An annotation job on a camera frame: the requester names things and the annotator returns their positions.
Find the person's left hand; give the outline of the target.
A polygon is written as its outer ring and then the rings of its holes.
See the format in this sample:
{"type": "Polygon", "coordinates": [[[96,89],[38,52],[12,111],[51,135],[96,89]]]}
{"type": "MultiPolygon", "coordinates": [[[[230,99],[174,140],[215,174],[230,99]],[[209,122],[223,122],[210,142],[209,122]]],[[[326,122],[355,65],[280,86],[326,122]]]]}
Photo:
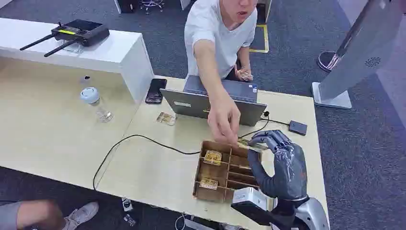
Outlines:
{"type": "Polygon", "coordinates": [[[238,78],[239,81],[253,81],[253,75],[251,73],[250,67],[241,67],[241,69],[237,68],[235,65],[235,76],[238,78]]]}

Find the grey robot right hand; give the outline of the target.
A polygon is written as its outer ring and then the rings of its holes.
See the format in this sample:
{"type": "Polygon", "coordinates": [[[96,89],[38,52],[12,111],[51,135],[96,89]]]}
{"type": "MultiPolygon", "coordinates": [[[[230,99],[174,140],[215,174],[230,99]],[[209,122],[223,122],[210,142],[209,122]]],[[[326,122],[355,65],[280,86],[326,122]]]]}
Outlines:
{"type": "Polygon", "coordinates": [[[261,131],[248,142],[249,146],[265,143],[272,151],[274,175],[269,176],[259,152],[248,150],[248,162],[261,191],[272,198],[301,200],[307,197],[307,169],[302,147],[293,143],[280,130],[261,131]]]}

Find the person's right hand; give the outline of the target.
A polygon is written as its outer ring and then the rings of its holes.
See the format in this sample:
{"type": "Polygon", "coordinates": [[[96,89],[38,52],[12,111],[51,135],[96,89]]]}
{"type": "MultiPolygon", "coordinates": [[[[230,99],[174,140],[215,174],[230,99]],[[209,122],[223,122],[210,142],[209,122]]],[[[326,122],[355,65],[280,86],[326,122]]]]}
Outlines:
{"type": "Polygon", "coordinates": [[[209,98],[208,125],[214,140],[219,143],[237,145],[240,111],[229,97],[209,98]]]}

